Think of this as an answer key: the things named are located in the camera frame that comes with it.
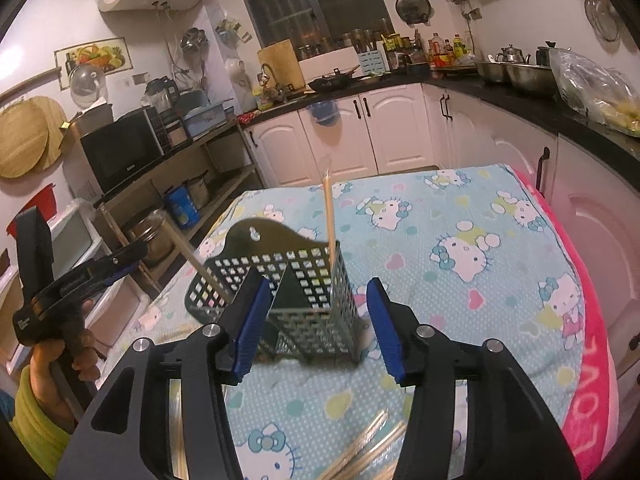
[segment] red bucket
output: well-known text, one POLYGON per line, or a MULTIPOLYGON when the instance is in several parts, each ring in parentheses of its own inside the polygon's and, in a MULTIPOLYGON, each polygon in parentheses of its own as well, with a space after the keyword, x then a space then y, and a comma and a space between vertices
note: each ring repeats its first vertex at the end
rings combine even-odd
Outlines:
MULTIPOLYGON (((29 200, 20 211, 18 211, 18 216, 21 212, 27 211, 27 209, 36 206, 44 219, 49 221, 52 219, 56 213, 58 212, 58 206, 56 204, 56 196, 53 194, 53 188, 55 184, 47 184, 43 187, 39 192, 37 192, 31 200, 29 200)), ((11 220, 11 223, 6 228, 7 234, 10 234, 15 238, 15 216, 14 219, 11 220)))

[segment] cabinet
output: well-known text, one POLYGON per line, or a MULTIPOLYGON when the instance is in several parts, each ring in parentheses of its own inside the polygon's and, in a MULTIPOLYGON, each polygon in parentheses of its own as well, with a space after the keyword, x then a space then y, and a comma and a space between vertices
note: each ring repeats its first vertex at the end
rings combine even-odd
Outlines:
POLYGON ((556 136, 458 92, 424 85, 424 95, 441 168, 508 164, 535 184, 540 157, 546 153, 540 190, 550 199, 558 152, 556 136))
POLYGON ((310 186, 320 183, 298 112, 291 112, 245 132, 268 187, 310 186))
POLYGON ((420 83, 372 90, 359 97, 380 174, 434 164, 420 83))
POLYGON ((589 271, 619 364, 640 332, 640 196, 561 138, 551 206, 589 271))
POLYGON ((358 96, 336 101, 340 118, 334 126, 317 124, 311 113, 300 110, 300 119, 316 161, 331 156, 334 180, 378 174, 376 157, 358 96))
POLYGON ((449 121, 444 117, 445 91, 430 84, 422 85, 424 104, 429 118, 433 163, 441 169, 455 168, 453 139, 450 138, 449 121))

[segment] fruit painting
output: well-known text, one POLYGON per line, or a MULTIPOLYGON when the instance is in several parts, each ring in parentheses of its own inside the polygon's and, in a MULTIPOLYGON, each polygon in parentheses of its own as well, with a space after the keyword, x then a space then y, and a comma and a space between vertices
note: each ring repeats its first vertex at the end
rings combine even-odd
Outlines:
POLYGON ((73 69, 84 63, 99 66, 105 75, 133 68, 124 38, 92 41, 68 46, 54 52, 56 66, 62 68, 60 89, 69 88, 69 76, 73 69))

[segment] faucet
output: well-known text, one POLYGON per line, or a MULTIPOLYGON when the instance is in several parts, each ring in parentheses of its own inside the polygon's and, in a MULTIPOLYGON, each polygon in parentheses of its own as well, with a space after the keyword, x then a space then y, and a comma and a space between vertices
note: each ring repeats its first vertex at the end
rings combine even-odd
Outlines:
POLYGON ((262 66, 260 67, 260 70, 262 70, 262 72, 260 74, 258 74, 258 81, 260 81, 261 86, 265 87, 267 86, 267 83, 269 82, 269 75, 265 72, 265 69, 268 68, 269 72, 271 72, 271 77, 273 78, 273 82, 275 83, 274 89, 275 91, 278 93, 278 97, 282 100, 283 103, 287 102, 287 88, 283 87, 279 82, 278 82, 278 78, 276 78, 276 74, 273 71, 273 68, 271 67, 271 65, 269 63, 263 63, 262 66))

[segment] metal mesh basket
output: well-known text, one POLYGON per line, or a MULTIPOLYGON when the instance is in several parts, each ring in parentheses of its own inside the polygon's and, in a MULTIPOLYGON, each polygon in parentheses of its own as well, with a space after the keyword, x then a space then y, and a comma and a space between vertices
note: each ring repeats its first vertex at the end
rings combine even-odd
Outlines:
MULTIPOLYGON (((204 266, 232 297, 249 266, 270 280, 274 298, 260 342, 262 354, 306 360, 348 355, 356 362, 362 324, 340 242, 331 272, 328 253, 327 243, 309 240, 273 220, 247 218, 229 229, 224 250, 204 266)), ((185 307, 207 324, 215 322, 226 305, 196 275, 185 307)))

